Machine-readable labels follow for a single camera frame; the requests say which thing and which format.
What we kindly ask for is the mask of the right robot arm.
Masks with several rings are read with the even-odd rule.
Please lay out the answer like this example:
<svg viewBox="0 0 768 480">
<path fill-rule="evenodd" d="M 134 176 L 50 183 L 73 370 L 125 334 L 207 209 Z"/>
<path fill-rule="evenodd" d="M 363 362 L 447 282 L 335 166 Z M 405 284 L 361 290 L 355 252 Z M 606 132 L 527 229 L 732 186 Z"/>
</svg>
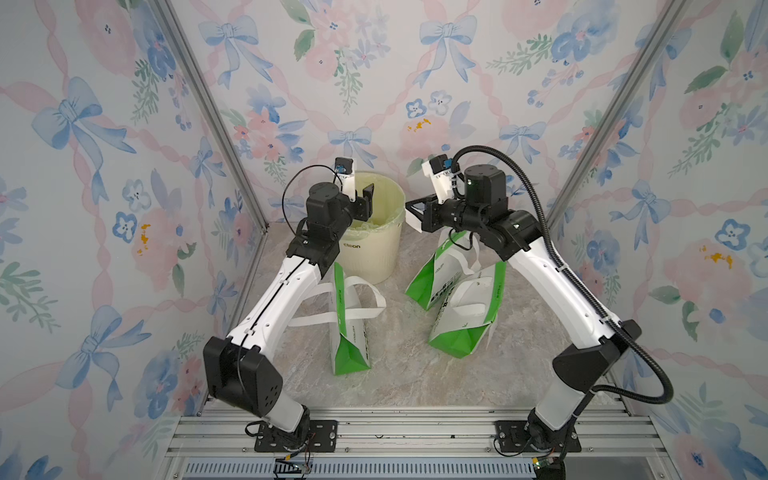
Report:
<svg viewBox="0 0 768 480">
<path fill-rule="evenodd" d="M 422 164 L 434 194 L 407 202 L 406 220 L 419 232 L 468 232 L 517 270 L 546 301 L 571 343 L 552 361 L 556 378 L 528 416 L 529 446 L 563 448 L 598 380 L 641 334 L 633 320 L 620 320 L 594 298 L 545 237 L 544 221 L 508 206 L 505 176 L 490 164 L 469 167 L 465 192 L 455 193 L 459 167 L 444 155 Z"/>
</svg>

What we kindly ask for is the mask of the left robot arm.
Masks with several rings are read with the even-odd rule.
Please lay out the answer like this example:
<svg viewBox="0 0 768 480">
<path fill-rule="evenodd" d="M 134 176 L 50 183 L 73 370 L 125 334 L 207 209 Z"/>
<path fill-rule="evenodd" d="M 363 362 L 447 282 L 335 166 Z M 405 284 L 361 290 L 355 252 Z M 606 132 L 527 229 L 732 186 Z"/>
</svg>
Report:
<svg viewBox="0 0 768 480">
<path fill-rule="evenodd" d="M 351 178 L 341 186 L 313 185 L 307 216 L 297 225 L 266 292 L 226 337 L 211 338 L 203 350 L 212 397 L 254 414 L 298 442 L 307 435 L 309 410 L 282 391 L 283 378 L 272 359 L 302 301 L 333 266 L 346 230 L 355 220 L 371 217 L 374 191 L 369 184 L 357 194 Z"/>
</svg>

